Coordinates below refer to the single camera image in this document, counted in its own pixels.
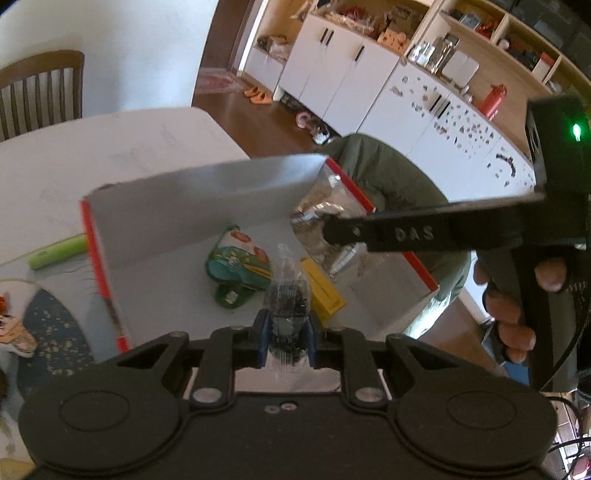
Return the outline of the person's right hand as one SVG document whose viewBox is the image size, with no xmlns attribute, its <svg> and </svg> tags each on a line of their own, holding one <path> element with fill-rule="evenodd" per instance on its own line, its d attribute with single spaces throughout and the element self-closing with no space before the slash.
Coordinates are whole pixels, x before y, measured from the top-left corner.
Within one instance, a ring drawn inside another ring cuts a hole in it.
<svg viewBox="0 0 591 480">
<path fill-rule="evenodd" d="M 483 306 L 496 321 L 507 358 L 515 364 L 524 363 L 536 346 L 536 329 L 526 319 L 517 301 L 493 285 L 492 277 L 480 259 L 476 261 L 473 277 L 477 285 L 487 286 Z M 565 260 L 555 257 L 542 261 L 535 267 L 535 278 L 546 292 L 560 291 L 567 280 Z"/>
</svg>

